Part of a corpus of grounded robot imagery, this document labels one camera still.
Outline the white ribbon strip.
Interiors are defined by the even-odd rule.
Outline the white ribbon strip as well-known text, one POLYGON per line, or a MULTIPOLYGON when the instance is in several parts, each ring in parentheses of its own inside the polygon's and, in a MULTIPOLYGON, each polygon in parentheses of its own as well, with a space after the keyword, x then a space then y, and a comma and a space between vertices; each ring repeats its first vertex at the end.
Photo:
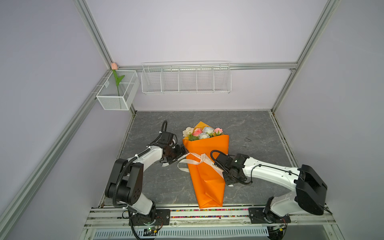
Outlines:
POLYGON ((215 170, 222 178, 224 178, 223 170, 221 168, 217 167, 215 165, 214 161, 212 161, 206 154, 198 155, 196 153, 188 153, 188 154, 185 154, 185 155, 177 158, 176 160, 172 160, 171 163, 162 163, 162 167, 167 167, 167 166, 169 166, 170 164, 173 164, 173 163, 177 163, 178 164, 178 169, 180 171, 183 171, 183 172, 186 172, 186 173, 190 173, 190 171, 187 168, 179 167, 179 165, 181 163, 183 163, 183 164, 190 164, 190 165, 196 165, 196 166, 200 165, 202 163, 205 163, 211 169, 215 170))

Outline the dark pink rose fake flower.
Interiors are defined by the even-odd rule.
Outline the dark pink rose fake flower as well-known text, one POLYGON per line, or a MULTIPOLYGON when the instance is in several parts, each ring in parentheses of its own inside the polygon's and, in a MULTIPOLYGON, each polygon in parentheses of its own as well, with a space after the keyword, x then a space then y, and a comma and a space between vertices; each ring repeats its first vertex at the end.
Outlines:
POLYGON ((199 136, 203 133, 203 130, 201 128, 195 128, 193 132, 193 137, 199 138, 199 136))

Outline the orange wrapping paper sheet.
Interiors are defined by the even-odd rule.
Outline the orange wrapping paper sheet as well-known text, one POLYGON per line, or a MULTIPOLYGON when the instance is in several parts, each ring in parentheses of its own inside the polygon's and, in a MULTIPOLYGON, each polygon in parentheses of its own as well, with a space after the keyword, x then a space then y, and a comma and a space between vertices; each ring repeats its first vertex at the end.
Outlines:
MULTIPOLYGON (((199 122, 194 129, 201 128, 203 130, 204 127, 210 126, 199 122)), ((228 154, 229 141, 230 137, 224 134, 220 136, 213 135, 211 138, 201 140, 193 136, 183 138, 183 144, 189 153, 206 154, 210 159, 210 153, 213 150, 228 154)), ((190 171, 199 208, 222 207, 226 185, 224 178, 205 163, 197 166, 188 164, 188 170, 190 171)))

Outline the white rose fake flower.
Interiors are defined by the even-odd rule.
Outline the white rose fake flower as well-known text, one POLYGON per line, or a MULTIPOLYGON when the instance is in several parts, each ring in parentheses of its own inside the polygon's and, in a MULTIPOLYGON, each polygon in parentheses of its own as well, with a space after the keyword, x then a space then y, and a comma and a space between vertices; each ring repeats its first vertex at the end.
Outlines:
POLYGON ((199 134, 198 138, 201 139, 208 139, 213 137, 214 135, 214 129, 211 127, 204 127, 203 131, 199 134))

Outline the cream rose fake flower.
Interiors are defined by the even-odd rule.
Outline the cream rose fake flower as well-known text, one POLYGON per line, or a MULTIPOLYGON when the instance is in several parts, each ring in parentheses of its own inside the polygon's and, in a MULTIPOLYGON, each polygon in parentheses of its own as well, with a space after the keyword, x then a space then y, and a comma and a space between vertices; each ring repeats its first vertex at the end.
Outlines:
POLYGON ((184 138, 189 138, 190 136, 193 135, 194 128, 187 127, 185 130, 183 130, 183 137, 184 138))

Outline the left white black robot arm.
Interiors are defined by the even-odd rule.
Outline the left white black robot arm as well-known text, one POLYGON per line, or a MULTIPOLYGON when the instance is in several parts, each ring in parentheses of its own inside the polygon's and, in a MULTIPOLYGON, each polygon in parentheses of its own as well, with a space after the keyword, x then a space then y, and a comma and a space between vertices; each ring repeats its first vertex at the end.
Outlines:
POLYGON ((153 223, 156 204, 142 193, 144 171, 160 160, 166 160, 168 164, 175 163, 187 153, 184 145, 152 145, 128 160, 116 160, 105 188, 106 198, 112 200, 115 208, 134 213, 144 223, 153 223))

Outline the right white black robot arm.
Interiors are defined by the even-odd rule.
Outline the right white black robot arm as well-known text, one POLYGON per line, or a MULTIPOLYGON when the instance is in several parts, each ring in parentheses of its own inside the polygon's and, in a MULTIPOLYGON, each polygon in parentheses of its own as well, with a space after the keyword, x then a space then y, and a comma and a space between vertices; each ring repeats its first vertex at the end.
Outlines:
POLYGON ((289 190, 285 195, 270 197, 264 208, 250 210, 251 220, 257 223, 289 223, 289 214, 305 211, 321 216, 326 210, 328 186, 308 165, 284 167, 243 154, 231 157, 223 153, 214 162, 223 171, 227 185, 248 186, 253 184, 254 179, 261 179, 289 190))

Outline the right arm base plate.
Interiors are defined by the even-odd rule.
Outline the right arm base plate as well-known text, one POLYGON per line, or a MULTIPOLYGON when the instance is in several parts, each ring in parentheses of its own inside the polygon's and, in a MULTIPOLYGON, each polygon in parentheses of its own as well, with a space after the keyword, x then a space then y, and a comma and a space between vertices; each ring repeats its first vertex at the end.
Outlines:
POLYGON ((249 208, 249 218, 252 224, 289 224, 291 218, 289 215, 279 217, 271 211, 264 213, 264 208, 249 208))

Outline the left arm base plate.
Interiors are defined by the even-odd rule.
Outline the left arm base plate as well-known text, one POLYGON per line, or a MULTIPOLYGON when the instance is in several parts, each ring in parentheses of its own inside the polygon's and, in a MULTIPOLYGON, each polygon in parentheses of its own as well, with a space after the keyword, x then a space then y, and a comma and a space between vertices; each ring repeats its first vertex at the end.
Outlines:
POLYGON ((156 209, 148 215, 134 214, 130 220, 134 226, 168 226, 171 219, 170 209, 156 209))

